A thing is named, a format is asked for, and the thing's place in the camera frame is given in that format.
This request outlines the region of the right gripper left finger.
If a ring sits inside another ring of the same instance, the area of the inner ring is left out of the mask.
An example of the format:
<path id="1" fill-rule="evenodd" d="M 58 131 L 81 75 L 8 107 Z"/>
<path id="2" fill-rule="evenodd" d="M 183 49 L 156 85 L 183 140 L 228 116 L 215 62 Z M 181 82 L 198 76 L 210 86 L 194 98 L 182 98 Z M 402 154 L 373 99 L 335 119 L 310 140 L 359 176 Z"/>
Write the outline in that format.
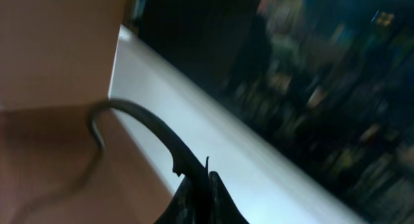
<path id="1" fill-rule="evenodd" d="M 154 224 L 204 223 L 204 181 L 185 177 Z"/>

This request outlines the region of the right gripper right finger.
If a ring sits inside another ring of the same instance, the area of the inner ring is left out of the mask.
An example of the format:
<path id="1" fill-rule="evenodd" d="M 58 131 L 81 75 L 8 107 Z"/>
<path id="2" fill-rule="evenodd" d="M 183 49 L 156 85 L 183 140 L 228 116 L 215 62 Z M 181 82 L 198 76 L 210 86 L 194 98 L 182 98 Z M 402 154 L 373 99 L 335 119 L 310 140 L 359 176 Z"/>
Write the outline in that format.
<path id="1" fill-rule="evenodd" d="M 212 191 L 210 223 L 248 224 L 235 205 L 219 174 L 217 172 L 210 172 L 209 179 Z"/>

